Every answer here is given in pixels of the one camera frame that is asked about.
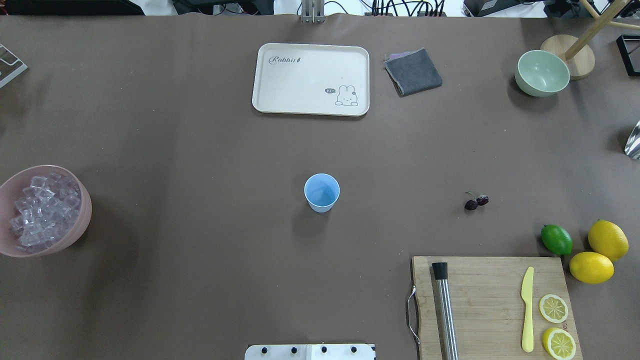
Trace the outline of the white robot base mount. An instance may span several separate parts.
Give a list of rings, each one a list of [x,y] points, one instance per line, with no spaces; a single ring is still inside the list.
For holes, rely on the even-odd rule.
[[[245,360],[375,360],[374,344],[254,344],[247,347]]]

